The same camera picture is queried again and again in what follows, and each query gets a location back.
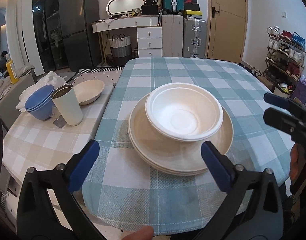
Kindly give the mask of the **person's right hand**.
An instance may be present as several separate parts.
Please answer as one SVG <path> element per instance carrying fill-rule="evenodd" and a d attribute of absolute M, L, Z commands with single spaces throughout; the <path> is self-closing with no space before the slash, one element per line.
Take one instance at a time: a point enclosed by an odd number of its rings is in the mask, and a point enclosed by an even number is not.
<path fill-rule="evenodd" d="M 298 153 L 298 144 L 295 143 L 290 151 L 290 172 L 289 176 L 292 181 L 294 181 L 299 173 L 299 153 Z"/>

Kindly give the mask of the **person's left hand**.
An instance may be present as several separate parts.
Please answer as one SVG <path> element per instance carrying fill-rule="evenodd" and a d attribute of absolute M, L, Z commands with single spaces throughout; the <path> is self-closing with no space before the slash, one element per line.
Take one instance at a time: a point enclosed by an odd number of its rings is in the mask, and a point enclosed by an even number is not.
<path fill-rule="evenodd" d="M 152 240 L 154 237 L 154 229 L 151 226 L 145 226 L 125 237 L 122 240 Z"/>

